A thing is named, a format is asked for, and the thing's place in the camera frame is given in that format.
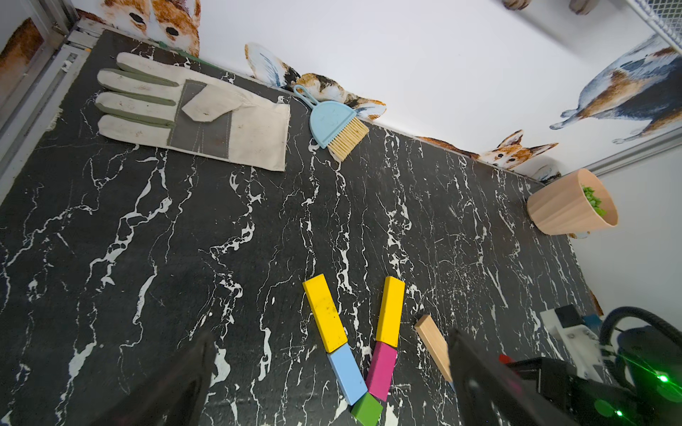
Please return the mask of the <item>small light blue block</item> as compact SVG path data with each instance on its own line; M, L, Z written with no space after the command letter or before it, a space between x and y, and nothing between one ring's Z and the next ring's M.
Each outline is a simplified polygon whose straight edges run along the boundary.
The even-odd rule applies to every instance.
M349 406L355 405L368 392L368 388L350 346L343 344L329 353L328 359L346 402Z

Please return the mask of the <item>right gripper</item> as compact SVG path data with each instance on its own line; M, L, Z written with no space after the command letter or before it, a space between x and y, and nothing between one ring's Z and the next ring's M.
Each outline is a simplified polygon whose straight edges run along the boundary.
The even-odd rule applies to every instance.
M580 425L680 425L681 333L644 326L617 338L612 378L629 386L580 378L549 358L508 362L509 369Z

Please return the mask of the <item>long yellow block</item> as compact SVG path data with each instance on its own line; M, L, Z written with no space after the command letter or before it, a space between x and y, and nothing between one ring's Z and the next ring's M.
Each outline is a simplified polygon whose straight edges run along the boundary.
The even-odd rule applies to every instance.
M398 347L406 284L392 276L385 278L376 340Z

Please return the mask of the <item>long natural wood block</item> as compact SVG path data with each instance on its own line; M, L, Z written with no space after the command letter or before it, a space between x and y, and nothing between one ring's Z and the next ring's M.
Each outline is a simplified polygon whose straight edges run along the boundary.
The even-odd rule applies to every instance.
M450 372L448 344L444 335L442 335L442 332L440 332L436 326L433 317L429 314L423 315L417 321L415 330L445 381L448 384L453 385L453 379Z

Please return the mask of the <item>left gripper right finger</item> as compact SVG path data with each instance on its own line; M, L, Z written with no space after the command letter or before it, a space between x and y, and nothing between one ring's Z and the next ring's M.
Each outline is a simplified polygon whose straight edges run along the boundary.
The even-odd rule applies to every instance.
M454 328L448 337L450 374L464 425L574 425L575 422L509 367Z

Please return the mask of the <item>short yellow block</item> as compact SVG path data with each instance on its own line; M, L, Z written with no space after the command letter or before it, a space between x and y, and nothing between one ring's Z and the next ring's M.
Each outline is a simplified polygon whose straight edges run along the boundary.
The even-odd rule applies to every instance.
M339 312L323 274L303 283L307 300L327 353L337 351L348 342Z

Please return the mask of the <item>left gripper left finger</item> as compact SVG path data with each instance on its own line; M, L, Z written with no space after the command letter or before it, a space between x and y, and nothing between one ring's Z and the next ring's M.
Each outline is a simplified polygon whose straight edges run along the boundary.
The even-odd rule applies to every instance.
M209 331L200 333L93 424L199 424L211 386L216 355L213 334Z

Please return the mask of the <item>small green block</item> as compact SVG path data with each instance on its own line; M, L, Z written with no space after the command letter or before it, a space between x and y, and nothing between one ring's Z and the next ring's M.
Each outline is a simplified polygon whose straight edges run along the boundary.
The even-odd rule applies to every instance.
M368 392L353 405L351 414L362 426L377 426L383 409L383 405Z

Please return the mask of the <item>magenta rectangular block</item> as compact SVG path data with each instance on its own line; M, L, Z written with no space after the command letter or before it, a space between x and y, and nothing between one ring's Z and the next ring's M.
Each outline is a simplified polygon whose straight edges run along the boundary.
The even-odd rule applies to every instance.
M376 343L366 377L366 385L369 393L380 401L387 402L397 355L398 351L389 344Z

